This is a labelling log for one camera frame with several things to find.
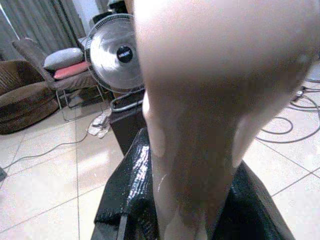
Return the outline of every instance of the gray pillow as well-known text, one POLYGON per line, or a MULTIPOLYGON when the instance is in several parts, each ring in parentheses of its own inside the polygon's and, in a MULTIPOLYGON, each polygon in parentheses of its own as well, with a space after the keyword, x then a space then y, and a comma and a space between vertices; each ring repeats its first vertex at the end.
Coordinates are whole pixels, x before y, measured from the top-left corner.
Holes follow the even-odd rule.
POLYGON ((56 51, 44 60, 43 68, 47 70, 58 70, 83 61, 84 54, 80 48, 71 47, 56 51))

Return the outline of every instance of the tile floor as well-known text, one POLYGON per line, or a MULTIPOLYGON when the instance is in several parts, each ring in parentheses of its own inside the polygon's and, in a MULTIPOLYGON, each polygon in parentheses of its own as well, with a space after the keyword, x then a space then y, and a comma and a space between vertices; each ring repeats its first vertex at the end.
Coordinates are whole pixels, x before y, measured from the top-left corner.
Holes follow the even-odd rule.
MULTIPOLYGON (((320 88, 315 83, 308 87, 320 88)), ((309 94, 320 103, 320 93, 309 94)), ((308 105, 307 101, 299 102, 308 105)), ((0 135, 0 166, 25 155, 80 140, 100 105, 66 110, 68 117, 97 113, 65 123, 58 111, 17 133, 0 135)), ((284 109, 293 131, 286 136, 260 133, 283 141, 301 137, 318 126, 315 113, 284 109)), ((283 131, 285 122, 265 128, 283 131)), ((320 239, 320 133, 299 143, 273 144, 254 140, 244 161, 263 181, 297 240, 320 239)), ((63 146, 9 169, 0 182, 0 240, 89 240, 106 181, 123 158, 113 132, 103 139, 89 135, 83 142, 63 146)))

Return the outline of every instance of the electric fan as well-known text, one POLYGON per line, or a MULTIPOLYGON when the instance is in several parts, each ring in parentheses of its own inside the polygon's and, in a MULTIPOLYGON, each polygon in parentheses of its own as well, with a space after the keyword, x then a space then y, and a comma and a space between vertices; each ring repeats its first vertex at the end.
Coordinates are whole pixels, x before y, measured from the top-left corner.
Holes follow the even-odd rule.
POLYGON ((123 101, 144 89, 132 15, 113 14, 97 22, 86 41, 85 60, 92 76, 103 88, 126 94, 110 103, 112 111, 124 111, 142 103, 141 98, 115 108, 116 101, 123 101))

